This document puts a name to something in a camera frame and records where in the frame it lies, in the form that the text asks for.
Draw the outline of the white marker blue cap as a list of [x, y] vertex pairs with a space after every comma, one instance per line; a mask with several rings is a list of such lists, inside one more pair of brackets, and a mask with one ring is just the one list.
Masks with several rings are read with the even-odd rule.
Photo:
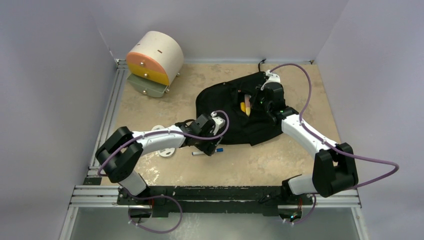
[[193, 151], [192, 153], [191, 153], [191, 155], [192, 156], [199, 156], [199, 155], [208, 155], [208, 156], [211, 156], [211, 155], [213, 155], [214, 153], [220, 153], [220, 152], [223, 152], [224, 151], [224, 149], [223, 148], [216, 148], [215, 150], [213, 150], [213, 151], [206, 151], [206, 152], [204, 152], [204, 151]]

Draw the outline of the yellow pink highlighter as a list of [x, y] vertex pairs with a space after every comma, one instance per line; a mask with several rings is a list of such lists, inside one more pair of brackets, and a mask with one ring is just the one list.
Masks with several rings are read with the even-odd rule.
[[245, 94], [244, 97], [243, 97], [243, 101], [240, 103], [240, 109], [245, 114], [246, 114], [246, 110], [245, 110], [246, 107], [250, 107], [250, 109], [251, 109], [250, 98], [251, 98], [250, 95]]

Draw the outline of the black student backpack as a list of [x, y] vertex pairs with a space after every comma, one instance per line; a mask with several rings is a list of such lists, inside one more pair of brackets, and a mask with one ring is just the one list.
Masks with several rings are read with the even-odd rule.
[[[227, 113], [229, 128], [220, 142], [222, 145], [255, 146], [281, 135], [281, 125], [272, 120], [258, 99], [266, 80], [265, 72], [257, 71], [205, 88], [195, 100], [196, 116], [215, 110]], [[250, 116], [240, 108], [244, 95], [250, 95]]]

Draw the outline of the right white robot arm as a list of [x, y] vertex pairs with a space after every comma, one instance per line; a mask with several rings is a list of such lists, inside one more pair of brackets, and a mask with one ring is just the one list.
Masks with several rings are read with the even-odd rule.
[[358, 184], [352, 147], [325, 138], [308, 123], [301, 121], [299, 113], [286, 105], [280, 83], [266, 82], [257, 96], [260, 106], [280, 125], [281, 131], [292, 137], [313, 158], [312, 174], [297, 175], [282, 181], [280, 196], [284, 202], [292, 204], [302, 194], [316, 193], [329, 197]]

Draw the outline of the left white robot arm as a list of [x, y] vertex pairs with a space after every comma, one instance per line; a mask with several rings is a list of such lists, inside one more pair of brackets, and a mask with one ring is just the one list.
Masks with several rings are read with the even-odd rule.
[[228, 114], [215, 110], [156, 130], [131, 131], [126, 126], [119, 127], [94, 154], [100, 164], [97, 173], [111, 183], [118, 183], [126, 189], [132, 201], [142, 205], [149, 199], [148, 184], [135, 170], [142, 156], [191, 146], [211, 156], [229, 126]]

